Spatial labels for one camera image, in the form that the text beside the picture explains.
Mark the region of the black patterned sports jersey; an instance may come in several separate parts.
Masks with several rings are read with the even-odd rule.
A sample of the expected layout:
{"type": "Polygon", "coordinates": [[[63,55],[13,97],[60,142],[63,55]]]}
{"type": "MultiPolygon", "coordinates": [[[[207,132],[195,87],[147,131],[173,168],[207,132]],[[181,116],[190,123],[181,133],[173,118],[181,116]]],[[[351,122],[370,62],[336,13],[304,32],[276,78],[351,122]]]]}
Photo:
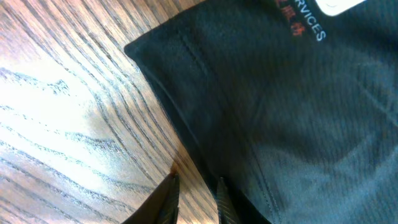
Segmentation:
{"type": "Polygon", "coordinates": [[[124,50],[212,192],[271,223],[397,222],[396,1],[204,1],[124,50]]]}

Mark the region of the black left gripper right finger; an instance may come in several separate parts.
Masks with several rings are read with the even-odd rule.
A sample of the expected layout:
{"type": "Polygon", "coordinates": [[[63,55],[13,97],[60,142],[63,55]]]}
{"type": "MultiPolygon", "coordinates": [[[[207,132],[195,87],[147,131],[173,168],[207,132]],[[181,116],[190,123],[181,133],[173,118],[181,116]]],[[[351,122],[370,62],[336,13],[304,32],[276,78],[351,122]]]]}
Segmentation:
{"type": "Polygon", "coordinates": [[[220,178],[216,191],[219,224],[241,224],[228,194],[224,178],[220,178]]]}

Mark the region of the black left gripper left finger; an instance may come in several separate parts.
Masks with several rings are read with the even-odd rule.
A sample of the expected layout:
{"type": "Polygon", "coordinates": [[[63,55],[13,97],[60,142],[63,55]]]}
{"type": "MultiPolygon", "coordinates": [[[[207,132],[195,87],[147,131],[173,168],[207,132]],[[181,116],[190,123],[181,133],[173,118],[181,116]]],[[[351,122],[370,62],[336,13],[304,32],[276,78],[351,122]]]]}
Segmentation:
{"type": "Polygon", "coordinates": [[[176,224],[180,180],[169,174],[123,224],[176,224]]]}

